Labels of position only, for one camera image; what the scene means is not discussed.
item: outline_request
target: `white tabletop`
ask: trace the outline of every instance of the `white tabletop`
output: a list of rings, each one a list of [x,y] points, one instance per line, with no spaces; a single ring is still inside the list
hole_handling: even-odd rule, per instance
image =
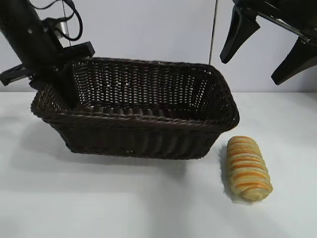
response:
[[[306,238],[317,232],[317,94],[234,94],[241,122],[203,159],[72,154],[30,113],[33,93],[0,93],[1,238]],[[273,193],[230,198],[231,136],[253,137]]]

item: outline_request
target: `bread roll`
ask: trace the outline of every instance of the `bread roll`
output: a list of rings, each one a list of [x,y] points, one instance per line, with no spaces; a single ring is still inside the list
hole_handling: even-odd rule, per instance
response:
[[[234,136],[228,141],[227,169],[231,190],[245,199],[261,201],[273,191],[259,146],[250,137]]]

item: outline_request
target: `brown wicker basket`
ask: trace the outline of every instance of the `brown wicker basket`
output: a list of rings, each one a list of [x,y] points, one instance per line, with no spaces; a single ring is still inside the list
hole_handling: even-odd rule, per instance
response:
[[[229,87],[204,64],[91,58],[73,64],[79,104],[51,86],[31,110],[76,153],[201,158],[239,113]]]

